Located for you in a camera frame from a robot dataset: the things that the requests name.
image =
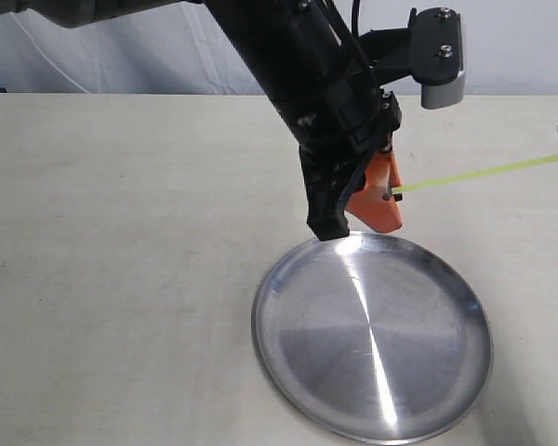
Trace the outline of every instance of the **table surface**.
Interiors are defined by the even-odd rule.
[[[558,98],[401,102],[406,182],[558,152]],[[0,95],[0,446],[355,444],[284,403],[251,346],[306,210],[265,98]],[[398,235],[466,278],[495,344],[477,406],[424,444],[558,444],[558,164],[402,211]]]

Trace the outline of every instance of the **orange gripper part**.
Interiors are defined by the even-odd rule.
[[[364,188],[352,195],[345,208],[371,229],[383,234],[403,226],[397,202],[393,197],[389,200],[383,197],[387,185],[391,188],[403,185],[392,151],[374,155],[365,170]]]

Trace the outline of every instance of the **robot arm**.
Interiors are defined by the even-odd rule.
[[[176,2],[0,0],[0,14],[31,8],[72,28],[171,3]],[[366,193],[363,200],[356,198],[353,209],[362,206],[361,213],[354,213],[368,223],[376,220],[372,203],[392,204],[398,198],[386,194],[373,202],[368,192],[377,183],[369,175],[381,170],[379,157],[389,160],[387,182],[393,168],[396,171],[391,141],[401,111],[396,97],[382,85],[412,76],[422,85],[422,106],[427,109],[462,99],[461,18],[449,8],[419,14],[414,9],[405,28],[358,36],[357,0],[353,33],[333,0],[191,3],[205,4],[298,141],[307,222],[320,240],[349,235],[345,210],[351,210],[352,196]]]

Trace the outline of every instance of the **screw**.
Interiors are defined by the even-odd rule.
[[[451,45],[442,45],[438,52],[438,57],[448,59],[453,56],[453,47]]]
[[[310,127],[313,124],[314,119],[316,119],[315,114],[308,114],[306,116],[302,116],[301,118],[298,118],[298,125],[300,127]]]
[[[306,9],[308,9],[308,7],[310,6],[310,3],[312,2],[312,0],[301,0],[298,3],[298,9],[300,11],[305,11]]]
[[[438,17],[440,19],[448,19],[450,17],[450,7],[441,7],[438,11]]]

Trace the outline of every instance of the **yellow-green cable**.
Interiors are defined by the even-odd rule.
[[[419,183],[410,184],[408,186],[401,186],[399,188],[392,188],[392,193],[405,193],[412,190],[429,188],[432,186],[442,186],[448,183],[455,183],[457,181],[465,181],[467,179],[474,179],[478,177],[485,177],[487,175],[500,174],[502,172],[510,172],[524,167],[532,167],[534,165],[556,163],[558,161],[558,154],[542,156],[533,160],[520,161],[518,163],[504,164],[497,167],[490,167],[488,169],[476,170],[467,174],[453,175],[452,177],[444,177],[437,179],[429,179],[427,181],[420,181]]]

